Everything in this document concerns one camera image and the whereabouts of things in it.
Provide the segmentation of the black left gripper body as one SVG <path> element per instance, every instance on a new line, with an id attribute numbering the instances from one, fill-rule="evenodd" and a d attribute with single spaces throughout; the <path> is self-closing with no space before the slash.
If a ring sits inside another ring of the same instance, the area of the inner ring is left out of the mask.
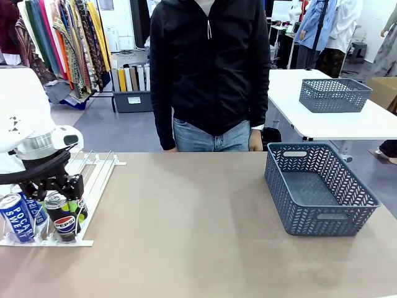
<path id="1" fill-rule="evenodd" d="M 64 174 L 57 174 L 36 180 L 36 185 L 38 186 L 39 191 L 56 191 L 62 195 L 66 194 L 64 189 L 66 183 L 67 177 Z"/>

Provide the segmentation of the person's left hand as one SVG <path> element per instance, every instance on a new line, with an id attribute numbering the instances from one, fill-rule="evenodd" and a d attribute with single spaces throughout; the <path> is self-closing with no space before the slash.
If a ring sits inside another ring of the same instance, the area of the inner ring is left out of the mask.
<path id="1" fill-rule="evenodd" d="M 249 151 L 263 151 L 262 131 L 252 129 L 249 137 Z"/>

